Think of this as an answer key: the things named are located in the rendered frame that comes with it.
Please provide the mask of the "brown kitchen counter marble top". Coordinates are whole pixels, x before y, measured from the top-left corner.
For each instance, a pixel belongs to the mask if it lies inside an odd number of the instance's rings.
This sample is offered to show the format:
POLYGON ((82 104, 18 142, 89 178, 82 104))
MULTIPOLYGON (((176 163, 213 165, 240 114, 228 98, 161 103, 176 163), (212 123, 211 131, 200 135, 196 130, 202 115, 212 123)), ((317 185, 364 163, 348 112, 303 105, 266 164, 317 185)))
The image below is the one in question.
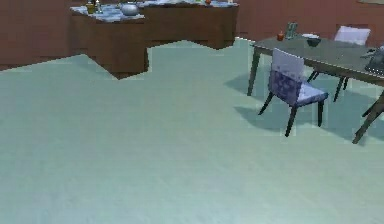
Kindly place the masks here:
POLYGON ((123 79, 148 70, 150 47, 182 40, 216 50, 231 46, 238 8, 215 0, 208 5, 146 1, 140 4, 140 14, 129 18, 112 4, 91 15, 84 6, 72 7, 69 54, 85 54, 123 79))

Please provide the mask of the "purple white chair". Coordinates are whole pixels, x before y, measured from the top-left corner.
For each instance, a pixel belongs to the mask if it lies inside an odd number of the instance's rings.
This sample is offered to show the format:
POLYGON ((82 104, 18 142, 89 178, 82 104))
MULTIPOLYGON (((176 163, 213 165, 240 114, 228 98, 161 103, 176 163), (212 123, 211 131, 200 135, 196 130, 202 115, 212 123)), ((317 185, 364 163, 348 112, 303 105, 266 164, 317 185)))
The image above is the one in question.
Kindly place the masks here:
POLYGON ((262 115, 274 97, 285 102, 290 108, 285 136, 292 130, 299 108, 317 105, 317 125, 323 122, 324 104, 328 93, 311 85, 304 74, 304 59, 278 48, 272 51, 272 63, 268 79, 268 97, 259 111, 262 115))

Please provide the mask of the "grey round kettle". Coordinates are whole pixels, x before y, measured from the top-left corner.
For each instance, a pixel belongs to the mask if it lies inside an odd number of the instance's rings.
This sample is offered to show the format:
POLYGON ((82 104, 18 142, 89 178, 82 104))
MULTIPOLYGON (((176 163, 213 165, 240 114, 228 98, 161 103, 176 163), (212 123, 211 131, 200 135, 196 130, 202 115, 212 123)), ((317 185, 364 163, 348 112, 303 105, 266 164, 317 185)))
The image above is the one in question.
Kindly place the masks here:
POLYGON ((136 4, 125 3, 120 6, 120 10, 125 16, 136 16, 139 14, 139 9, 136 4))

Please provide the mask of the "grey green box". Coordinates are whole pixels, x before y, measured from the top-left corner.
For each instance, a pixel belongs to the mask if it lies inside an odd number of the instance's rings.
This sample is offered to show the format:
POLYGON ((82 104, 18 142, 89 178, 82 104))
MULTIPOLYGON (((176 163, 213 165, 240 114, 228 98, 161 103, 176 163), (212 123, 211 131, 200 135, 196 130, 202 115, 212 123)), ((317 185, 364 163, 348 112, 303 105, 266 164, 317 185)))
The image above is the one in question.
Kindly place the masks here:
POLYGON ((297 30, 298 24, 296 22, 290 22, 288 25, 288 29, 286 32, 286 38, 287 39, 292 39, 296 35, 296 30, 297 30))

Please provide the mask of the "dark dining table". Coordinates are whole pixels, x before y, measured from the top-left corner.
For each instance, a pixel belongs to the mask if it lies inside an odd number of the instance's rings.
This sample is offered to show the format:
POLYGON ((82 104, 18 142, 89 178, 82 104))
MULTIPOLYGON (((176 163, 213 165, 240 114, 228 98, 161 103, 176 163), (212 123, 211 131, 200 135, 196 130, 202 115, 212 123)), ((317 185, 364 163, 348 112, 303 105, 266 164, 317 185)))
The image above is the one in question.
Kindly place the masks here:
MULTIPOLYGON (((252 44, 254 49, 252 67, 249 76, 247 94, 251 95, 256 78, 259 59, 262 54, 270 55, 274 48, 278 48, 287 53, 302 57, 304 68, 312 67, 322 73, 329 75, 340 75, 348 78, 364 81, 384 88, 384 75, 375 74, 365 70, 369 59, 364 59, 362 55, 368 50, 367 47, 321 39, 316 47, 307 44, 307 38, 295 37, 291 40, 278 41, 275 38, 264 39, 252 44)), ((384 90, 378 100, 365 113, 366 120, 355 133, 354 143, 358 143, 365 134, 368 127, 384 112, 384 90)))

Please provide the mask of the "black grey appliance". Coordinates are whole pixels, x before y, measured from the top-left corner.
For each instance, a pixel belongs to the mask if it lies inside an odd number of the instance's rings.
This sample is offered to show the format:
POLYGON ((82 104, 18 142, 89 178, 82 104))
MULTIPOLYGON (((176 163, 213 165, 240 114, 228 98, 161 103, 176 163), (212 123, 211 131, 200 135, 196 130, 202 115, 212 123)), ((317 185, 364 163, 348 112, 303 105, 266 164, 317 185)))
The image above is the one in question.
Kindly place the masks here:
POLYGON ((372 54, 365 70, 379 75, 384 75, 384 45, 377 48, 372 54))

